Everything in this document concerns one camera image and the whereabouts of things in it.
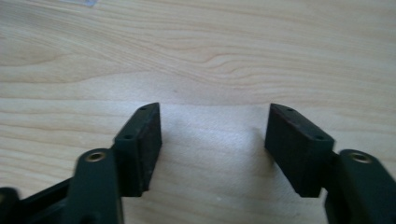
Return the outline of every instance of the light wood tabletop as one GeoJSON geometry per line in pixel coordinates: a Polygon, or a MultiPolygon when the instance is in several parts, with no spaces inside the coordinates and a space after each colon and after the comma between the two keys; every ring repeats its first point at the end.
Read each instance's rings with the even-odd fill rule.
{"type": "Polygon", "coordinates": [[[396,176],[396,2],[0,0],[0,187],[22,198],[161,104],[126,223],[327,223],[264,150],[270,103],[396,176]]]}

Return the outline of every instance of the wooden table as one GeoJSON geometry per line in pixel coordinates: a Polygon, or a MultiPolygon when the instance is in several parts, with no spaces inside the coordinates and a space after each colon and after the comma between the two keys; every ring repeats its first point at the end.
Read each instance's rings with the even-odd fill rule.
{"type": "Polygon", "coordinates": [[[126,223],[326,223],[263,147],[291,106],[396,176],[396,3],[0,1],[0,186],[27,197],[160,102],[163,148],[126,223]]]}

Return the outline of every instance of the metal screw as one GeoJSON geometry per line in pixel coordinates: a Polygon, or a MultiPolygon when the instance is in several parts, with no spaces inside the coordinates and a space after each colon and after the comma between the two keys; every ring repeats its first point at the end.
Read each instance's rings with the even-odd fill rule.
{"type": "Polygon", "coordinates": [[[372,163],[372,160],[368,156],[366,156],[366,155],[364,155],[362,153],[359,153],[359,152],[352,152],[352,153],[349,154],[349,156],[354,161],[358,161],[358,162],[361,162],[361,163],[372,163]]]}
{"type": "Polygon", "coordinates": [[[85,158],[85,161],[89,161],[89,162],[101,161],[105,157],[106,157],[105,152],[93,152],[85,158]]]}

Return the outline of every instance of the wood grain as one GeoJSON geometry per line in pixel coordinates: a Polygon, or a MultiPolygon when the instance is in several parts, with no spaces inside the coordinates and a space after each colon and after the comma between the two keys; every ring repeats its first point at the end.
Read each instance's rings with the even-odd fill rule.
{"type": "Polygon", "coordinates": [[[162,104],[151,190],[126,223],[326,223],[263,149],[289,105],[396,176],[396,3],[0,0],[0,186],[22,197],[162,104]]]}

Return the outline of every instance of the clear plastic object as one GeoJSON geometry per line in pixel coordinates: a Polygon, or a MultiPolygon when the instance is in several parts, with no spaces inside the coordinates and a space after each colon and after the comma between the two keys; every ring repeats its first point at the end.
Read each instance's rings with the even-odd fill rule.
{"type": "Polygon", "coordinates": [[[93,7],[98,0],[60,0],[61,2],[76,3],[87,7],[93,7]]]}

